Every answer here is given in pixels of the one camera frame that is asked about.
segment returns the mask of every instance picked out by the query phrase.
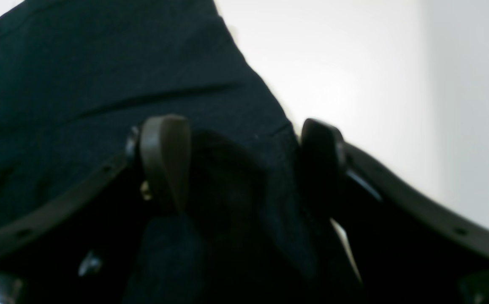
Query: white wall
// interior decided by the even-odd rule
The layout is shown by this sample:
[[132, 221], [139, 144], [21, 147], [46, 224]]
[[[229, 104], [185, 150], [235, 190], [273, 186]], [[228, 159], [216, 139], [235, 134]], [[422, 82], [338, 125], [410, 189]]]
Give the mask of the white wall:
[[445, 202], [437, 115], [417, 0], [219, 0], [248, 63], [294, 122], [337, 126]]
[[[20, 0], [0, 0], [0, 15]], [[341, 129], [489, 227], [489, 0], [218, 0], [300, 131]]]
[[445, 200], [489, 227], [489, 0], [424, 0]]

